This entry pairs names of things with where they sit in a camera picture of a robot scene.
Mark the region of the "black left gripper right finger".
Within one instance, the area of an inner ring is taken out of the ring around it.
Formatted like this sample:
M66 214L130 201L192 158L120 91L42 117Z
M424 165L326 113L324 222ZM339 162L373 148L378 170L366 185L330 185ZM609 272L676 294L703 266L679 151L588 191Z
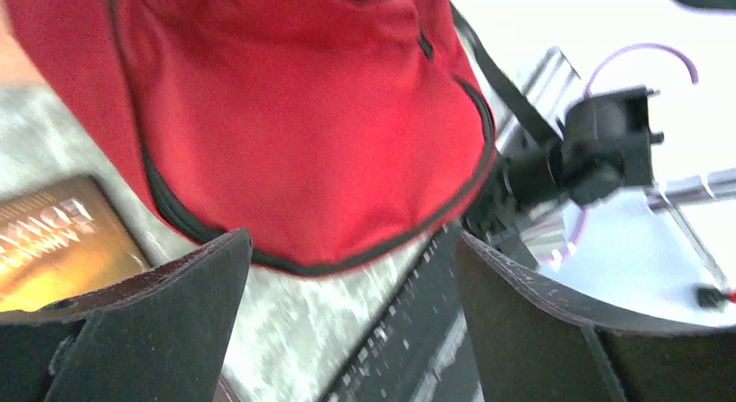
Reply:
M735 330L579 293L471 234L457 282L488 401L732 401Z

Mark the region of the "red backpack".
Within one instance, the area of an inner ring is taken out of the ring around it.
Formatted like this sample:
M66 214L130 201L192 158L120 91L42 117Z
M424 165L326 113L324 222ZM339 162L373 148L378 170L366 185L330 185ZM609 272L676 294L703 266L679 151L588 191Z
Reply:
M142 202L254 260L357 267L457 218L496 129L450 0L3 0Z

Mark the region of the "dark DiCamillo book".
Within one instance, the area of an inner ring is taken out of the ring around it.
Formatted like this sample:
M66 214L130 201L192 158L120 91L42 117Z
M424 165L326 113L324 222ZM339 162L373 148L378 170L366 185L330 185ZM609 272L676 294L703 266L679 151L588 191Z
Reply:
M95 179L1 201L1 309L36 311L151 269Z

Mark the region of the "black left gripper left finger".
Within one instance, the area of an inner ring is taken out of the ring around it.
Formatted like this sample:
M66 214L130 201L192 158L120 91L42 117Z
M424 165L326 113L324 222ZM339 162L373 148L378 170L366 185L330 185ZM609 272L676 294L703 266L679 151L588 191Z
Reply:
M3 313L2 400L215 401L252 252L237 229L110 287Z

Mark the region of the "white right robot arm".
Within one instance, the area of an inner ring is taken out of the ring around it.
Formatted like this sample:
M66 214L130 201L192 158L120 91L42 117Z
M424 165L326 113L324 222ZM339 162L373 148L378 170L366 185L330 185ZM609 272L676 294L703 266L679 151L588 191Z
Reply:
M569 109L562 138L503 157L490 173L463 225L495 245L534 220L542 204L594 204L619 188L654 184L652 147L664 140L649 124L655 90L625 89L586 98Z

